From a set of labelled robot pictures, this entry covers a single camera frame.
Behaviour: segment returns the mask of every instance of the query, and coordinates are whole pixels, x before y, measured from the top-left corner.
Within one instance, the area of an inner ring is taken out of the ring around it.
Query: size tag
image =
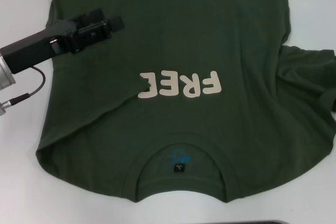
[[[176,164],[174,165],[174,172],[175,173],[183,173],[184,172],[185,164]]]

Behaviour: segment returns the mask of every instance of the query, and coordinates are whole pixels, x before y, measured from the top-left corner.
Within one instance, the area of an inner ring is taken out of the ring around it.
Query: white letter
[[[180,76],[181,81],[183,81],[186,85],[183,88],[183,93],[188,98],[195,98],[201,95],[201,87],[199,85],[199,77],[197,74],[192,75],[193,80],[190,80],[187,76]],[[190,89],[194,88],[195,93],[190,93]]]
[[[172,97],[178,95],[179,85],[178,85],[178,73],[176,71],[165,71],[161,72],[163,76],[169,76],[170,80],[161,80],[161,85],[171,86],[171,89],[160,89],[159,93],[167,97]]]
[[[203,93],[205,94],[214,94],[214,93],[220,93],[222,90],[222,87],[219,82],[218,74],[216,71],[212,71],[210,73],[211,78],[204,79],[203,84],[204,85],[213,85],[211,88],[204,88]]]
[[[151,85],[148,92],[141,92],[138,94],[139,98],[152,98],[157,96],[157,88],[156,88],[156,79],[155,73],[141,73],[140,76],[142,78],[148,79],[148,83]]]

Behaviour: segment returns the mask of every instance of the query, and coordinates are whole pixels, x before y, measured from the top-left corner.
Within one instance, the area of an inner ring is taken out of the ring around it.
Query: cable
[[[36,94],[38,91],[40,91],[43,88],[44,84],[46,84],[46,75],[42,72],[42,70],[40,70],[36,67],[31,67],[31,68],[36,70],[37,72],[39,72],[42,75],[43,81],[42,81],[41,85],[34,92],[29,94],[30,97],[33,96],[34,94]]]
[[[8,100],[7,102],[4,103],[0,103],[0,106],[2,106],[3,109],[5,108],[9,108],[10,106],[14,106],[16,104],[18,104],[19,102],[22,102],[26,99],[28,99],[29,97],[33,96],[34,94],[36,94],[38,91],[40,91],[44,84],[46,83],[46,75],[42,72],[42,70],[36,68],[36,67],[31,67],[32,69],[36,70],[37,72],[39,72],[42,75],[43,81],[41,83],[41,85],[32,93],[25,93],[23,95],[20,95],[16,98],[12,98],[10,100]]]

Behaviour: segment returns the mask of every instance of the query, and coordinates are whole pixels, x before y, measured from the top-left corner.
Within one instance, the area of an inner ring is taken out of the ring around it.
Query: metal cylinder
[[[6,114],[6,110],[0,105],[0,116]]]
[[[0,90],[15,84],[11,70],[0,53]]]

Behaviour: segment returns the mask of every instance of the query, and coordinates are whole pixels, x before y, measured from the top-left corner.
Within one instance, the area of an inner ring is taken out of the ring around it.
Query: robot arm
[[[15,83],[13,74],[33,67],[47,59],[65,53],[78,53],[87,46],[112,37],[124,28],[122,19],[105,19],[101,9],[72,16],[52,23],[45,30],[0,49],[0,90]],[[5,109],[34,94],[24,94],[0,103],[0,115]]]

